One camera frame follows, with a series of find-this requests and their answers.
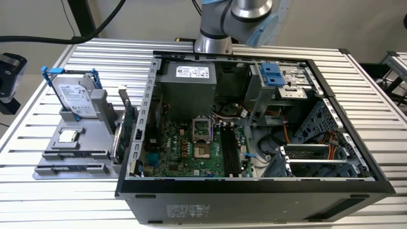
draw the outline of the green circuit board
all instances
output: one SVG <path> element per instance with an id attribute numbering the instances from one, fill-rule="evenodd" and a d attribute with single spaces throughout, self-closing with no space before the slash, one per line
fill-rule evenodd
<path id="1" fill-rule="evenodd" d="M 234 129 L 237 142 L 247 148 L 243 128 Z M 237 148 L 239 159 L 241 148 Z M 210 144 L 193 141 L 193 122 L 167 122 L 163 131 L 163 149 L 159 152 L 159 166 L 155 177 L 225 177 L 225 164 L 221 143 L 221 127 L 214 127 Z M 253 177 L 250 161 L 242 171 L 243 177 Z"/>

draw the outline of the ram slot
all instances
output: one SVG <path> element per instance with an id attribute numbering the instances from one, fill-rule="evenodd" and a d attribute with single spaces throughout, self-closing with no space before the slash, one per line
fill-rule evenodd
<path id="1" fill-rule="evenodd" d="M 237 151 L 238 142 L 233 127 L 225 126 L 221 128 L 221 142 L 225 164 L 225 176 L 238 177 L 241 173 L 239 157 Z"/>

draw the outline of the aluminum table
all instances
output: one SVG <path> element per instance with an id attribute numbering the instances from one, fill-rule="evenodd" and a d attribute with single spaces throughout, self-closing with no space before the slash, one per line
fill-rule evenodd
<path id="1" fill-rule="evenodd" d="M 193 52 L 191 42 L 94 39 L 69 46 L 54 67 L 101 72 L 109 101 L 123 109 L 118 86 L 127 85 L 141 105 L 153 51 Z M 166 228 L 407 228 L 407 118 L 369 77 L 354 57 L 338 49 L 234 46 L 237 55 L 314 59 L 397 195 L 334 223 L 163 225 Z M 35 180 L 61 121 L 59 100 L 43 82 L 0 140 L 0 228 L 149 228 L 139 225 L 117 179 Z"/>

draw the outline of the power supply label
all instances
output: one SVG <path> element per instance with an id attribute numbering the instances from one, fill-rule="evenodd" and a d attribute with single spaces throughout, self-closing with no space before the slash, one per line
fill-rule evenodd
<path id="1" fill-rule="evenodd" d="M 170 218 L 205 218 L 209 217 L 211 205 L 205 204 L 170 204 L 167 205 L 167 213 Z"/>
<path id="2" fill-rule="evenodd" d="M 210 68 L 209 67 L 194 67 L 194 66 L 178 66 L 177 67 L 177 77 L 186 78 L 210 78 Z"/>
<path id="3" fill-rule="evenodd" d="M 71 111 L 85 118 L 97 117 L 87 89 L 78 84 L 59 84 L 58 86 Z"/>

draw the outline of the motherboard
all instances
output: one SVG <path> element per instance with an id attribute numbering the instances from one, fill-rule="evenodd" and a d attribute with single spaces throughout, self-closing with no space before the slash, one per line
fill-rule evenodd
<path id="1" fill-rule="evenodd" d="M 159 153 L 149 153 L 145 174 L 154 177 L 253 177 L 243 126 L 210 119 L 167 121 Z"/>

